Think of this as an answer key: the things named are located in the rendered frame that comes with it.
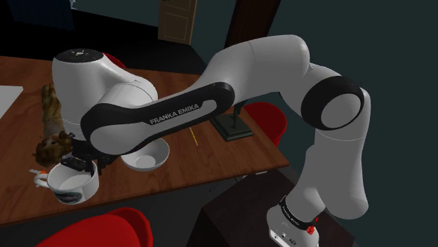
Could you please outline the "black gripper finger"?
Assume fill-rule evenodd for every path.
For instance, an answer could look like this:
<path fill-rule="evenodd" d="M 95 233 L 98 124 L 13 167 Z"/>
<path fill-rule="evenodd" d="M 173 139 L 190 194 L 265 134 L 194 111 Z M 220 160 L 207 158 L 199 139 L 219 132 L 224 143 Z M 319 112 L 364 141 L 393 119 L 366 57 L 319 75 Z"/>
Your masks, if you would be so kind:
<path fill-rule="evenodd" d="M 102 155 L 98 157 L 98 169 L 104 169 L 107 165 L 112 164 L 118 158 L 117 155 Z"/>
<path fill-rule="evenodd" d="M 61 158 L 60 163 L 79 172 L 85 171 L 91 175 L 95 173 L 93 162 L 90 159 L 84 161 L 74 156 L 65 155 Z"/>

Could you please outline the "white mug with dark print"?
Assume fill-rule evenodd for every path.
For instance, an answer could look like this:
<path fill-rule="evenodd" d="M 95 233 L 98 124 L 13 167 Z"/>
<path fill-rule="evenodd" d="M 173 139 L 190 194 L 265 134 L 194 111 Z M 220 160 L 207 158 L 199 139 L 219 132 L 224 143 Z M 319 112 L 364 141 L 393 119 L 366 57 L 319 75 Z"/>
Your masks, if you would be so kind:
<path fill-rule="evenodd" d="M 89 200 L 99 188 L 98 167 L 92 161 L 93 172 L 76 171 L 59 163 L 49 173 L 34 176 L 37 187 L 45 187 L 54 193 L 60 203 L 76 205 Z"/>

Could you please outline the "white bowl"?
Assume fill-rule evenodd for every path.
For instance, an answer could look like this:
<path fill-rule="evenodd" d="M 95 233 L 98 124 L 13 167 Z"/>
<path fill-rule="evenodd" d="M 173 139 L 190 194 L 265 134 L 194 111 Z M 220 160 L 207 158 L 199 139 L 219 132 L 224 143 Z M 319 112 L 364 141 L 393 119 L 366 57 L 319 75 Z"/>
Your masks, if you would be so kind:
<path fill-rule="evenodd" d="M 135 171 L 152 171 L 163 165 L 170 154 L 168 143 L 159 138 L 136 152 L 121 155 L 121 160 Z"/>

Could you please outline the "brown furry animal figure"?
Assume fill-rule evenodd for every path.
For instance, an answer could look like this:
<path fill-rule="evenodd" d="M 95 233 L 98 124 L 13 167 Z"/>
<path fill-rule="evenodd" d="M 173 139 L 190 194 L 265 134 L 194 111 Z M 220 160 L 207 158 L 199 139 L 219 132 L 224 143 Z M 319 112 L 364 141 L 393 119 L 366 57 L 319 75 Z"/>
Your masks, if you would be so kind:
<path fill-rule="evenodd" d="M 32 156 L 39 165 L 48 168 L 60 163 L 62 156 L 72 151 L 72 141 L 65 132 L 61 116 L 62 105 L 57 98 L 53 83 L 42 87 L 41 102 L 44 135 Z"/>

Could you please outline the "red chair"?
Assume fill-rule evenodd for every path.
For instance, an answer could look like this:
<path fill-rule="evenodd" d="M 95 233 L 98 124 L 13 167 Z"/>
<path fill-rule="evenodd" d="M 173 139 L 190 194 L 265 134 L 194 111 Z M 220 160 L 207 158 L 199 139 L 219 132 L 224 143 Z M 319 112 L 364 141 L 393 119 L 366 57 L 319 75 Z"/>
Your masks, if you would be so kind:
<path fill-rule="evenodd" d="M 106 57 L 108 57 L 108 59 L 109 59 L 112 63 L 114 63 L 115 65 L 117 65 L 118 67 L 120 67 L 120 68 L 122 68 L 122 69 L 126 69 L 125 64 L 124 64 L 122 61 L 120 61 L 119 59 L 117 59 L 116 57 L 114 57 L 114 56 L 112 56 L 112 55 L 110 55 L 110 54 L 108 54 L 108 53 L 104 53 L 104 55 L 105 55 Z"/>
<path fill-rule="evenodd" d="M 244 109 L 257 123 L 263 133 L 278 147 L 288 125 L 284 113 L 278 107 L 268 102 L 253 102 L 245 105 Z"/>
<path fill-rule="evenodd" d="M 123 207 L 75 222 L 35 247 L 153 247 L 149 220 Z"/>

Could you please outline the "brown wooden table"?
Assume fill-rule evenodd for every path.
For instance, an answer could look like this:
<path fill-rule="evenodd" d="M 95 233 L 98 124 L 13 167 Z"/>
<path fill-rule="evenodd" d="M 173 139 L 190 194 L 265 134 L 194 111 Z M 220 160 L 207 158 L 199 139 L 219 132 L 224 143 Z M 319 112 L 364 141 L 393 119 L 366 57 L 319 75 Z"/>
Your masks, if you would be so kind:
<path fill-rule="evenodd" d="M 167 135 L 170 154 L 150 172 L 128 168 L 121 159 L 102 171 L 99 188 L 88 201 L 68 206 L 34 184 L 32 156 L 42 134 L 41 87 L 51 81 L 51 63 L 0 56 L 0 92 L 20 86 L 21 94 L 0 118 L 0 228 L 175 189 L 207 184 L 288 165 L 287 159 L 246 113 L 249 138 L 226 142 L 207 121 Z"/>

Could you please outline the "dark statue on square base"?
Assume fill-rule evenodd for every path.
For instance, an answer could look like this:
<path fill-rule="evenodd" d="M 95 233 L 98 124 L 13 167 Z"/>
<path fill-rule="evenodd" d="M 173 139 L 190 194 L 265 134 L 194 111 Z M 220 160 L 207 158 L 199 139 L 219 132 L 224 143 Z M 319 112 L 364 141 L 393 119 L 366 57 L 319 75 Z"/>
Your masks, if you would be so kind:
<path fill-rule="evenodd" d="M 224 141 L 237 140 L 253 135 L 250 127 L 239 117 L 246 101 L 237 103 L 232 114 L 223 114 L 210 119 L 213 127 L 223 137 Z"/>

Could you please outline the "dark robot stand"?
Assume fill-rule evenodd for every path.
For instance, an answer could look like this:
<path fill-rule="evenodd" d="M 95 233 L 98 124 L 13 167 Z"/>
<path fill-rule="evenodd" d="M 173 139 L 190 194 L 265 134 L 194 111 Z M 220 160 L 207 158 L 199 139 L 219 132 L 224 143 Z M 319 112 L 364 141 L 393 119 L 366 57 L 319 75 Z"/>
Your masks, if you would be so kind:
<path fill-rule="evenodd" d="M 267 212 L 294 187 L 277 170 L 247 176 L 202 207 L 186 247 L 280 247 Z"/>

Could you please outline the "tan panelled door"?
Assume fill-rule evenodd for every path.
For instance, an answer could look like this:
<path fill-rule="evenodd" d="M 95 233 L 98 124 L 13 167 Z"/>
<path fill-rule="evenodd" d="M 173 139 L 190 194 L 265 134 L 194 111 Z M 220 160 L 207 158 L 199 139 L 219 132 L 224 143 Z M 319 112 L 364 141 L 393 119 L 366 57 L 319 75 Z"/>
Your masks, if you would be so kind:
<path fill-rule="evenodd" d="M 197 0 L 159 1 L 158 39 L 191 44 Z"/>

